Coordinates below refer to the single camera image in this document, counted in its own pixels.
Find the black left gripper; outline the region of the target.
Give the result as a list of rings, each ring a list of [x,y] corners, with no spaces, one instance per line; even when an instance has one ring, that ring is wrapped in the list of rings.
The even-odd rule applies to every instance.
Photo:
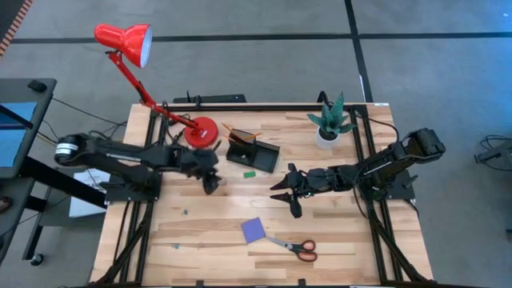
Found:
[[[207,176],[202,180],[202,186],[207,195],[216,191],[221,177],[217,176],[218,157],[213,150],[196,149],[186,147],[176,149],[176,171],[188,176]]]

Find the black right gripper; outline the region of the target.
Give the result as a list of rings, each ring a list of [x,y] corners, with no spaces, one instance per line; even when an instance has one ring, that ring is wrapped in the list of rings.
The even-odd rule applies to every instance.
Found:
[[[271,190],[295,189],[300,184],[300,175],[302,176],[299,185],[299,193],[303,197],[312,197],[316,194],[330,192],[333,189],[334,173],[327,169],[317,168],[307,172],[298,171],[295,164],[288,164],[289,172],[284,179],[273,185]],[[302,207],[298,198],[293,194],[275,194],[270,196],[273,200],[285,202],[290,207],[290,212],[294,218],[302,216]]]

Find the black mesh desk organizer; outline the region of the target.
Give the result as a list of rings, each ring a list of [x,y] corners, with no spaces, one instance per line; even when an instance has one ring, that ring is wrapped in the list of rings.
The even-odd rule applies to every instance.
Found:
[[[242,139],[252,135],[252,133],[243,130],[235,129],[235,131]],[[226,159],[256,170],[273,173],[280,147],[259,141],[258,137],[249,141],[243,141],[242,139],[240,143],[229,141]]]

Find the purple sticky note pad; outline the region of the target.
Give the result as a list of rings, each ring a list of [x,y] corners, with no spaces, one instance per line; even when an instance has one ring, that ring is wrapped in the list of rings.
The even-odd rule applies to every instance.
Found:
[[[242,232],[246,243],[256,242],[266,236],[262,221],[260,218],[252,218],[241,224]]]

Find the red desk lamp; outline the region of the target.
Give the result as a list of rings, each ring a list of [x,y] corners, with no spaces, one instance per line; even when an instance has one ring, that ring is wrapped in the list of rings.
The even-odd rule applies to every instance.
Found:
[[[168,111],[152,99],[143,84],[128,69],[123,59],[126,58],[139,69],[143,69],[150,56],[153,40],[153,29],[150,24],[137,24],[129,28],[120,28],[109,24],[99,24],[94,28],[94,38],[100,44],[111,48],[106,52],[109,60],[119,69],[122,75],[138,92],[140,103],[157,114],[185,126],[186,142],[193,148],[206,148],[214,144],[218,138],[217,124],[208,117],[187,119]]]

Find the green plant in white pot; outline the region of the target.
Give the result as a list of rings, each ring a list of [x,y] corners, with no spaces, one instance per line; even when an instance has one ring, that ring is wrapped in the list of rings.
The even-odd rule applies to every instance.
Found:
[[[340,140],[342,134],[349,133],[355,124],[346,122],[350,117],[344,115],[345,95],[343,92],[329,105],[324,103],[322,106],[321,115],[307,114],[309,120],[317,126],[317,133],[315,143],[324,150],[334,148]]]

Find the white paper sheet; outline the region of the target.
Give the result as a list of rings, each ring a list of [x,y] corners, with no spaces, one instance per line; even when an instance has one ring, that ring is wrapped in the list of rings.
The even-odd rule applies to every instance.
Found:
[[[106,190],[100,187],[99,184],[102,182],[108,182],[110,180],[110,174],[102,170],[86,169],[84,172],[75,173],[74,179],[105,194]],[[72,197],[70,200],[70,218],[80,218],[105,212],[105,208],[100,208],[81,199]]]

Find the blue monitor screen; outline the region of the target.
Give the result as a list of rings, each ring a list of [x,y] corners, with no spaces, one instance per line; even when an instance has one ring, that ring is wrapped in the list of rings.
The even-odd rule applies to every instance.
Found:
[[[30,121],[37,105],[36,102],[3,103],[25,120]],[[0,130],[0,167],[12,167],[26,130]]]

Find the black ramp with striped edge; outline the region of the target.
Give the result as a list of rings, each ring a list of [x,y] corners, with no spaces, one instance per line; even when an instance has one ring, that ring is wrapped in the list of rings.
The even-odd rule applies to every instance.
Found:
[[[12,43],[33,3],[34,0],[0,0],[0,59]]]

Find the red-handled scissors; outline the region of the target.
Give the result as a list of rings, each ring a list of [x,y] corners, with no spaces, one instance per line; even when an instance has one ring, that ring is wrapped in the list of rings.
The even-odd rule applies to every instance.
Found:
[[[297,244],[272,237],[266,237],[266,239],[293,252],[303,262],[315,262],[318,258],[318,255],[315,253],[316,243],[313,240],[305,240]]]

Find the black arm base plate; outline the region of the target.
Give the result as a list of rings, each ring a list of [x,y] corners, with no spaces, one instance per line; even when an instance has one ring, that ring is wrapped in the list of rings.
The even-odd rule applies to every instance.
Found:
[[[100,182],[106,191],[107,202],[152,202],[157,201],[162,187],[162,174],[151,172],[146,182],[128,182],[119,176],[111,176],[107,182]]]
[[[372,174],[360,180],[360,187],[364,194],[378,202],[384,199],[411,200],[415,198],[413,182],[417,178],[417,175],[411,176],[408,170],[387,178]]]

